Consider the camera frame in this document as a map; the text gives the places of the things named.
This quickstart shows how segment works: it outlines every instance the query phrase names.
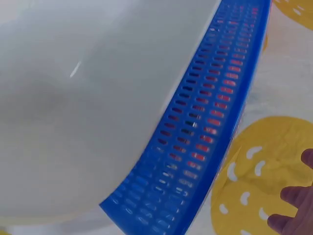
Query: white surface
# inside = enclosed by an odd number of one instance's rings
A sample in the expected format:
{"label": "white surface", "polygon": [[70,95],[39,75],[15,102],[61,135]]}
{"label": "white surface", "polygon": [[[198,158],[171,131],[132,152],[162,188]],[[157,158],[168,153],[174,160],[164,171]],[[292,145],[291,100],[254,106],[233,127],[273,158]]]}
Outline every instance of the white surface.
{"label": "white surface", "polygon": [[0,1],[0,224],[69,219],[115,189],[218,2]]}

